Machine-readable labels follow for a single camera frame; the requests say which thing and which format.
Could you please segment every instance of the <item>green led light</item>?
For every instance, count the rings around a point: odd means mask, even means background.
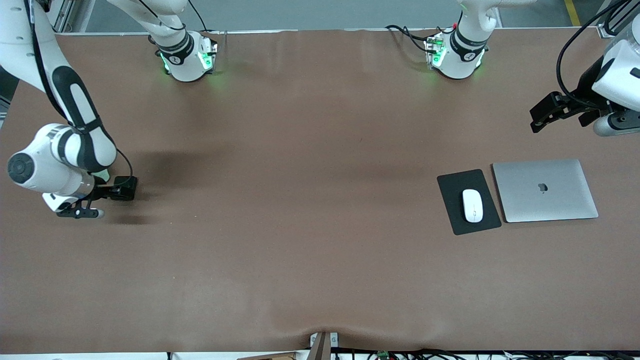
[[[476,63],[476,67],[480,66],[482,64],[482,56],[484,55],[484,51],[480,53],[480,56],[478,56],[478,62]]]
[[[160,59],[162,59],[162,63],[164,64],[164,69],[167,72],[171,72],[171,70],[169,69],[169,65],[166,63],[166,59],[164,58],[164,55],[162,55],[162,53],[160,53]]]
[[[442,65],[442,60],[444,59],[446,54],[447,48],[445,46],[442,46],[440,50],[433,55],[433,66],[438,67]]]
[[[207,70],[213,66],[211,56],[209,56],[207,53],[200,53],[200,61],[202,62],[202,67]]]

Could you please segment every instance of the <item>gray floor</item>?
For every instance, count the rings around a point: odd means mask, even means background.
[[[581,21],[593,16],[603,0],[574,0]],[[193,0],[208,27],[215,30],[410,28],[451,25],[460,12],[454,0]],[[505,27],[571,26],[564,0],[538,0],[501,11]],[[187,7],[180,15],[190,29],[202,26]],[[87,32],[141,31],[142,27],[106,0],[95,0]]]
[[[0,67],[0,127],[4,123],[4,116],[9,110],[9,104],[18,85],[18,79]]]

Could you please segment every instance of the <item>metal frame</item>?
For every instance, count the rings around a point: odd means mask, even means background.
[[[615,1],[615,0],[605,0],[598,11],[599,12],[602,11],[604,8],[609,6],[613,1]],[[631,3],[629,3],[628,5],[623,6],[618,11],[618,14],[616,14],[611,19],[612,20],[611,23],[613,24],[612,30],[616,31],[616,30],[623,29],[638,14],[640,14],[640,0],[634,0]],[[600,35],[601,38],[612,38],[613,36],[607,34],[604,31],[603,22],[604,22],[604,17],[600,18],[600,20],[598,21],[598,26],[597,26],[598,34]]]
[[[331,335],[319,332],[316,335],[307,360],[331,360]]]
[[[47,16],[51,26],[58,33],[65,32],[65,28],[71,20],[71,11],[73,11],[76,2],[74,0],[57,0],[52,3],[51,10],[49,10]]]

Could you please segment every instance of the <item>black cable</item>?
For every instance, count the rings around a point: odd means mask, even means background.
[[[606,357],[609,360],[614,360],[615,359],[615,357],[613,357],[613,356],[611,356],[611,355],[609,355],[609,354],[607,354],[605,352],[601,352],[601,351],[587,351],[587,352],[589,353],[589,355],[596,354],[596,355],[600,355],[602,357]]]
[[[447,359],[447,358],[446,358],[446,357],[444,357],[444,356],[453,357],[453,358],[454,358],[454,359],[456,359],[456,360],[466,360],[464,357],[458,356],[458,355],[453,354],[452,352],[448,352],[448,351],[446,351],[446,350],[439,350],[439,349],[422,349],[422,350],[420,351],[420,353],[422,353],[422,354],[433,354],[433,355],[434,355],[434,356],[436,356],[436,357],[439,357],[439,358],[441,358],[441,359],[446,359],[446,360],[449,360],[449,359]]]
[[[624,8],[625,8],[625,6],[621,6],[621,7],[620,7],[620,12],[622,12],[622,9],[624,9]],[[640,3],[636,3],[633,7],[631,7],[631,9],[629,9],[629,11],[627,11],[627,13],[626,13],[625,15],[622,15],[622,16],[620,17],[620,19],[618,19],[618,21],[617,21],[615,24],[613,24],[613,27],[615,28],[616,26],[618,26],[618,25],[622,22],[622,20],[624,20],[624,18],[626,18],[630,13],[632,13],[632,12],[633,12],[633,11],[634,11],[638,6],[640,6]]]
[[[412,37],[412,38],[414,38],[416,40],[419,40],[419,41],[427,40],[427,37],[424,37],[424,38],[423,37],[419,37],[417,35],[411,34],[408,30],[405,31],[404,29],[406,29],[406,26],[401,28],[398,25],[388,25],[388,26],[385,27],[385,29],[388,29],[388,30],[396,29],[396,30],[400,31],[402,34],[404,34],[405,36]]]
[[[637,7],[639,4],[640,4],[640,3],[635,4],[635,5],[631,8],[631,10],[629,10],[629,11],[627,12],[627,15],[628,15],[629,13],[631,13],[632,11],[634,11],[634,10],[636,9],[636,7]],[[603,23],[602,25],[603,25],[603,27],[604,27],[604,31],[605,31],[607,34],[612,35],[612,36],[616,36],[616,35],[619,33],[619,31],[614,31],[614,30],[612,30],[612,29],[611,29],[611,21],[613,20],[613,18],[614,18],[614,17],[618,16],[618,15],[622,12],[622,10],[626,7],[626,5],[628,5],[628,3],[626,3],[626,4],[625,4],[625,3],[620,3],[620,6],[618,6],[618,7],[617,7],[617,8],[615,8],[615,9],[612,9],[612,10],[607,14],[607,16],[605,17],[604,23]],[[622,19],[624,19],[624,16],[622,16],[622,17],[621,17],[621,19],[613,25],[613,27],[615,28],[615,27],[616,27],[616,26],[617,26],[617,25],[622,21]]]
[[[560,86],[560,89],[562,89],[562,91],[564,92],[564,94],[569,97],[571,100],[587,107],[587,108],[591,108],[591,109],[599,109],[600,107],[597,106],[596,104],[593,104],[589,101],[585,101],[582,99],[579,99],[578,97],[576,97],[575,95],[571,94],[571,92],[569,91],[569,89],[567,89],[566,85],[564,84],[564,81],[562,79],[562,72],[561,72],[561,68],[562,68],[562,59],[564,57],[564,53],[566,52],[566,50],[569,48],[569,46],[573,43],[573,41],[575,41],[575,39],[580,36],[580,34],[582,34],[582,32],[584,32],[584,30],[586,30],[589,25],[591,25],[592,23],[594,23],[595,21],[597,21],[600,17],[602,17],[604,14],[609,13],[609,11],[612,11],[613,9],[615,9],[617,6],[619,6],[621,3],[629,3],[631,2],[631,0],[619,0],[616,1],[613,4],[610,4],[609,6],[607,6],[604,10],[602,10],[601,12],[597,13],[594,17],[592,17],[591,19],[589,19],[584,25],[582,25],[580,27],[580,29],[578,29],[578,31],[575,32],[575,34],[573,34],[573,36],[571,36],[571,38],[569,39],[569,41],[566,42],[566,44],[564,45],[564,47],[562,48],[562,50],[560,50],[560,54],[558,55],[558,59],[556,62],[556,78],[558,81],[558,85]]]
[[[423,48],[422,46],[420,46],[420,44],[418,44],[416,42],[416,40],[420,40],[420,41],[425,41],[427,38],[422,38],[422,37],[418,37],[415,36],[413,34],[411,34],[411,32],[409,31],[409,29],[405,26],[403,28],[400,28],[398,25],[389,25],[386,26],[387,29],[391,30],[391,29],[400,29],[400,32],[406,36],[408,36],[411,41],[413,42],[413,44],[420,50],[424,51],[425,53],[429,53],[429,54],[435,54],[436,52],[434,50],[427,50],[425,48]]]
[[[169,25],[165,24],[162,20],[160,20],[160,18],[159,18],[159,17],[158,17],[158,15],[156,14],[156,12],[155,12],[155,11],[153,11],[153,10],[151,10],[151,8],[150,8],[147,4],[145,4],[145,2],[144,2],[143,0],[138,0],[138,1],[142,4],[142,6],[144,6],[145,8],[147,8],[147,10],[149,10],[149,12],[150,12],[153,16],[155,16],[155,17],[156,17],[156,19],[158,19],[158,21],[160,21],[160,23],[161,23],[162,25],[166,26],[167,28],[170,28],[171,30],[180,31],[180,30],[184,30],[184,29],[187,27],[187,26],[183,23],[183,24],[182,24],[182,27],[181,27],[181,28],[179,28],[179,29],[172,28],[171,26],[169,26]]]
[[[433,354],[431,357],[434,357],[434,356],[435,357],[439,357],[442,360],[451,360],[451,359],[449,359],[449,358],[447,358],[447,357],[445,357],[444,355],[441,355],[441,354]]]
[[[574,351],[571,354],[562,355],[562,356],[558,357],[558,359],[565,359],[567,357],[577,355],[578,353],[579,353],[579,351]]]
[[[56,101],[55,96],[53,95],[53,91],[51,90],[51,85],[49,84],[49,80],[47,79],[47,73],[44,70],[44,63],[42,61],[42,53],[40,52],[40,44],[38,43],[38,35],[36,34],[36,13],[35,9],[31,6],[28,0],[24,0],[25,12],[27,13],[27,19],[31,25],[31,43],[33,48],[33,56],[35,57],[36,67],[38,68],[38,75],[40,76],[40,81],[42,82],[42,87],[44,88],[45,94],[47,94],[47,98],[49,102],[53,106],[54,109],[63,117],[63,119],[68,120],[62,108]]]
[[[196,15],[198,15],[198,18],[200,19],[200,23],[202,23],[202,31],[211,31],[204,24],[204,20],[202,20],[202,16],[200,16],[200,12],[198,12],[198,9],[196,9],[196,7],[193,6],[193,3],[191,2],[191,0],[188,0],[188,1],[189,1],[189,5],[191,5],[191,8],[193,9],[193,11],[196,13]]]
[[[116,186],[122,186],[124,184],[126,184],[129,180],[131,180],[131,178],[133,177],[133,166],[131,165],[131,161],[129,161],[129,159],[127,158],[127,156],[120,151],[120,149],[116,148],[116,151],[123,157],[123,159],[127,162],[127,165],[129,166],[129,177],[127,177],[127,179],[125,181],[122,181],[119,184],[113,184],[113,185],[97,185],[97,188],[109,188],[109,187],[116,187]]]
[[[519,356],[519,357],[512,357],[511,360],[540,360],[538,356],[528,354],[522,351],[514,351],[511,353],[511,355]]]
[[[451,31],[444,31],[442,28],[440,28],[440,26],[436,26],[436,30],[443,34],[451,34],[452,32],[456,31],[455,29],[452,29]]]

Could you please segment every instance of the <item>yellow floor line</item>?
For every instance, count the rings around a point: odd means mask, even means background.
[[[566,11],[569,13],[571,24],[573,26],[580,26],[580,18],[578,18],[578,12],[575,11],[573,0],[564,0],[564,5],[566,6]]]

